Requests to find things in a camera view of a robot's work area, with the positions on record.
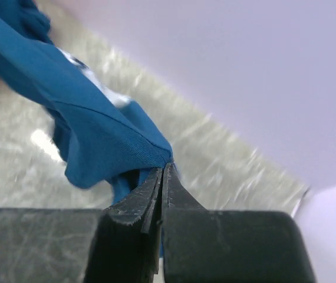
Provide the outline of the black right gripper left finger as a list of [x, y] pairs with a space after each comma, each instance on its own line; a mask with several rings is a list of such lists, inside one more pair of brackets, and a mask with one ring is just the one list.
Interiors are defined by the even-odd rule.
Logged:
[[106, 209], [0, 208], [0, 282], [152, 282], [162, 177]]

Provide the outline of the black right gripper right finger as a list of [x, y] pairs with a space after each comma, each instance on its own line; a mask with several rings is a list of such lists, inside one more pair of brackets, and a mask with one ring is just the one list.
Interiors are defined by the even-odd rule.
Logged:
[[168, 164], [162, 177], [166, 282], [315, 282], [299, 227], [280, 211], [209, 210]]

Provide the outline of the blue Mickey Mouse t-shirt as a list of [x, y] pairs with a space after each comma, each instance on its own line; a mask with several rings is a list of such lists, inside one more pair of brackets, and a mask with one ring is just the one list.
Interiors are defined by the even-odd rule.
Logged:
[[0, 78], [52, 117], [68, 181], [108, 182], [118, 202], [173, 160], [172, 147], [137, 102], [56, 47], [50, 28], [34, 1], [0, 1]]

